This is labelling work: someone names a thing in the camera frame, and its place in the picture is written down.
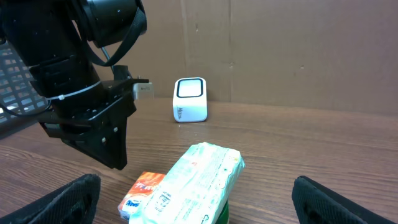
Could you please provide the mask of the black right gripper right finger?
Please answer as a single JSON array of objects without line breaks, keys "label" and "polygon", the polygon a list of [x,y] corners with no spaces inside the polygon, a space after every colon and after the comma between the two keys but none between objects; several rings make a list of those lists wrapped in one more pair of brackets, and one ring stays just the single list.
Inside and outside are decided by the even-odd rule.
[{"label": "black right gripper right finger", "polygon": [[301,224],[394,224],[306,176],[295,179],[292,201]]}]

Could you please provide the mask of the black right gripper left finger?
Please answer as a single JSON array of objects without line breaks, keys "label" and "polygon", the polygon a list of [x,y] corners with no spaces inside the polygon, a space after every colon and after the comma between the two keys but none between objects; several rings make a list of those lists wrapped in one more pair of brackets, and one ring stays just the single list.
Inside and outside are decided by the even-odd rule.
[{"label": "black right gripper left finger", "polygon": [[92,224],[101,178],[85,174],[44,197],[1,217],[5,224]]}]

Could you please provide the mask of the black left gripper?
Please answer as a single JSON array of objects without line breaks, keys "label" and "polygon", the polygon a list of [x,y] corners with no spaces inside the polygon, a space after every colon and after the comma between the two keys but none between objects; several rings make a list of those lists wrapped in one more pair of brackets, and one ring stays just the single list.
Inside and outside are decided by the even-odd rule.
[{"label": "black left gripper", "polygon": [[124,65],[114,80],[100,80],[94,66],[75,55],[30,68],[32,86],[50,103],[38,122],[51,138],[92,157],[111,169],[127,164],[127,119],[136,111],[132,78]]}]

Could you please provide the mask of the orange small box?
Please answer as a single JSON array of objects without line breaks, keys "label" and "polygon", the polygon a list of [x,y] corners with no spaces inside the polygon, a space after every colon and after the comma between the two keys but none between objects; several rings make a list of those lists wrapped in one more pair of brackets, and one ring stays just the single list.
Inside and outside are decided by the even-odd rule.
[{"label": "orange small box", "polygon": [[140,204],[159,186],[164,177],[165,174],[144,171],[118,205],[121,218],[129,220]]}]

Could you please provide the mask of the green lid jar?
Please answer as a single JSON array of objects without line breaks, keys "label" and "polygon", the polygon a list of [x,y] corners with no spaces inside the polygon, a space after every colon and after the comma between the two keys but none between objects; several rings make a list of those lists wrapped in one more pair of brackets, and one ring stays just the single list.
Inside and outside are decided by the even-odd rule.
[{"label": "green lid jar", "polygon": [[226,201],[215,224],[228,224],[228,223],[229,223],[229,203],[228,201]]}]

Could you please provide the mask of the teal tissue pack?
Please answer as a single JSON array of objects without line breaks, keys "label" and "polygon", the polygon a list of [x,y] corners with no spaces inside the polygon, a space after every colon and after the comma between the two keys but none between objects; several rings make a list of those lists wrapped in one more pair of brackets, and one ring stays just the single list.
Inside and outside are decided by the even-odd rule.
[{"label": "teal tissue pack", "polygon": [[129,223],[227,223],[228,197],[245,166],[235,149],[194,144],[138,206]]}]

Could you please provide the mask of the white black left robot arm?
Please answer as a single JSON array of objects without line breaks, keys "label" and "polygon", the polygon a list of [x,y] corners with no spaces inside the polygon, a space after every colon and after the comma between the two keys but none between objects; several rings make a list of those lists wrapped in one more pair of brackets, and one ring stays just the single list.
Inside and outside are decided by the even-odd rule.
[{"label": "white black left robot arm", "polygon": [[1,40],[48,103],[34,118],[51,138],[117,170],[127,164],[127,119],[141,82],[119,61],[146,30],[137,0],[1,2]]}]

